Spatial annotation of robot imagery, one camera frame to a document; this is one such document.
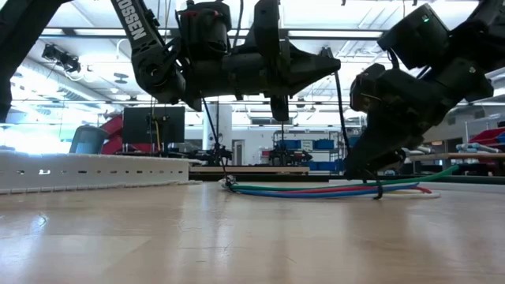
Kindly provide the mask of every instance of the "white cable tray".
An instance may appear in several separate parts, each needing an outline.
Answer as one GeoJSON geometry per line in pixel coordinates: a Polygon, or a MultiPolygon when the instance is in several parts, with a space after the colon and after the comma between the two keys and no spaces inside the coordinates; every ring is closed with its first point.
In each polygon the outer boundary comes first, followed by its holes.
{"type": "Polygon", "coordinates": [[[187,184],[191,159],[0,151],[0,194],[187,184]]]}

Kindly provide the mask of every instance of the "duct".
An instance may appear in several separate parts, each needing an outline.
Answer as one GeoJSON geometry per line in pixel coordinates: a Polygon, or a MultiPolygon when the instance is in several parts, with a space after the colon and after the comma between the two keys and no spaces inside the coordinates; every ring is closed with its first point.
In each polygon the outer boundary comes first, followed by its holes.
{"type": "MultiPolygon", "coordinates": [[[[56,82],[59,85],[62,85],[65,89],[68,91],[86,99],[86,100],[106,100],[110,101],[110,98],[106,97],[105,95],[101,95],[98,92],[95,92],[93,90],[90,90],[86,88],[85,86],[74,82],[67,77],[55,72],[54,70],[51,70],[47,68],[46,66],[40,65],[37,62],[34,62],[33,60],[26,58],[21,65],[18,68],[18,72],[23,73],[23,70],[29,70],[35,73],[38,73],[40,75],[43,75],[46,77],[48,80],[52,80],[53,82],[56,82]]],[[[122,110],[122,106],[112,106],[115,110],[122,110]]]]}

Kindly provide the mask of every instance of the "pillar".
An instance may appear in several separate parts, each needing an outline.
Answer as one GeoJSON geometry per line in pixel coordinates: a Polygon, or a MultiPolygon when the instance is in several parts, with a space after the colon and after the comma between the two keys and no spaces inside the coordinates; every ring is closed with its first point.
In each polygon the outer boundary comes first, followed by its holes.
{"type": "MultiPolygon", "coordinates": [[[[233,108],[231,105],[216,105],[209,104],[208,111],[212,118],[215,131],[219,136],[219,144],[226,146],[227,150],[231,151],[231,115],[233,108]]],[[[208,116],[204,113],[204,137],[202,146],[204,150],[210,150],[214,144],[214,136],[212,135],[211,123],[208,116]]]]}

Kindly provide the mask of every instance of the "wooden floor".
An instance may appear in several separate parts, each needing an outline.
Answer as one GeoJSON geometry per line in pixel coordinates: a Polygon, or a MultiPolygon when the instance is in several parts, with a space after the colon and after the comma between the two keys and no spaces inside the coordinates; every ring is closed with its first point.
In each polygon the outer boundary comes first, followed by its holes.
{"type": "Polygon", "coordinates": [[[280,200],[216,184],[0,196],[0,283],[505,283],[505,194],[280,200]]]}

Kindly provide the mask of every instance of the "blue cable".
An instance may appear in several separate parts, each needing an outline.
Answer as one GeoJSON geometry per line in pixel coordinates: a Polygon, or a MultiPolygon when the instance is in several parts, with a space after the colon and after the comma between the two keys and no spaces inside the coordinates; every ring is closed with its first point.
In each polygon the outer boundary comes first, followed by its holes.
{"type": "MultiPolygon", "coordinates": [[[[419,183],[411,185],[396,185],[384,187],[384,192],[393,192],[403,189],[412,189],[418,186],[419,183]]],[[[277,193],[277,192],[265,192],[258,190],[237,190],[237,192],[242,194],[248,194],[253,196],[268,196],[268,197],[281,197],[281,198],[335,198],[335,197],[345,197],[345,196],[360,196],[364,194],[377,193],[377,187],[374,189],[366,189],[352,192],[328,192],[328,193],[277,193]]]]}

